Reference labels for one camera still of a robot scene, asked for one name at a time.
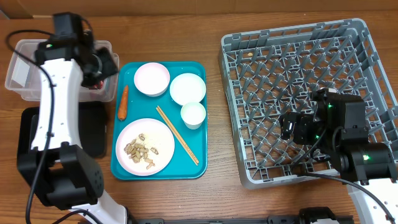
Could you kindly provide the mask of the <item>red foil wrapper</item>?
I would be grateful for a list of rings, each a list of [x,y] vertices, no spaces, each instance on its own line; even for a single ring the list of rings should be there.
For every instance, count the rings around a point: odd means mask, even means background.
[[[97,83],[93,86],[93,89],[100,90],[100,89],[102,89],[103,86],[104,86],[104,81],[100,81],[99,83]]]

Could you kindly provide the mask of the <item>pink bowl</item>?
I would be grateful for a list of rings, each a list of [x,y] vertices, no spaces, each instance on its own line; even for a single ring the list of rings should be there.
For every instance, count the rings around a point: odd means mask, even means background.
[[[134,74],[135,87],[143,94],[151,97],[162,95],[170,83],[168,69],[157,62],[149,62],[140,66]]]

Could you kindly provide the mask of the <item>white bowl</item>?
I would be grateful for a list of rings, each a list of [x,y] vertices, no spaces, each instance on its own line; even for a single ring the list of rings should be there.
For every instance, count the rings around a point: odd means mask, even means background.
[[[170,95],[180,106],[192,102],[199,103],[206,95],[206,84],[194,73],[183,73],[172,80]]]

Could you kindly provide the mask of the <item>peanut pile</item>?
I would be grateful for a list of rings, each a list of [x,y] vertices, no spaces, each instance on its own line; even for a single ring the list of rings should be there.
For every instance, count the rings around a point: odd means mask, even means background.
[[[145,162],[147,164],[147,170],[155,167],[155,162],[152,157],[159,155],[157,148],[149,143],[149,138],[144,133],[140,133],[127,143],[124,147],[124,152],[135,164]]]

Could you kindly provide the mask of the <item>pink plate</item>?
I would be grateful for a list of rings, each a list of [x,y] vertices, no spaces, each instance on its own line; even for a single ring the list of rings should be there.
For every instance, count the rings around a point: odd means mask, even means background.
[[[127,143],[144,133],[149,143],[156,147],[159,155],[153,156],[155,167],[146,169],[146,163],[133,163],[124,152]],[[172,160],[175,151],[175,141],[171,130],[161,121],[152,118],[142,118],[129,123],[119,134],[116,141],[116,158],[121,167],[128,173],[137,176],[150,176],[160,172]]]

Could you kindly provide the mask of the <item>white cup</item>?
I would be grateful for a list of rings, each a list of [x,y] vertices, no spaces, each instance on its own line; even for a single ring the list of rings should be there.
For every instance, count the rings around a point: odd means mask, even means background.
[[[187,128],[198,129],[206,118],[206,109],[201,103],[191,102],[182,106],[180,115]]]

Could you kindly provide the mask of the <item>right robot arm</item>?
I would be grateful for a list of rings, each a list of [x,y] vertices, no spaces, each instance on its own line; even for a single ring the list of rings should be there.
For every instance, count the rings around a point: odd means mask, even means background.
[[[332,88],[313,91],[310,99],[317,104],[313,114],[280,115],[280,136],[311,147],[301,161],[320,150],[340,175],[304,176],[346,185],[361,223],[397,223],[396,163],[386,144],[369,142],[364,100]]]

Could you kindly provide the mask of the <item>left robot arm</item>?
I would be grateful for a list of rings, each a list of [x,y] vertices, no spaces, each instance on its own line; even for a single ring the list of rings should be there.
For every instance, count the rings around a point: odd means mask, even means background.
[[[95,49],[93,29],[80,15],[54,14],[53,23],[54,33],[32,59],[41,81],[35,137],[17,158],[30,186],[28,199],[90,223],[134,223],[129,210],[105,191],[101,167],[83,150],[78,130],[80,88],[117,74],[118,66],[108,49]]]

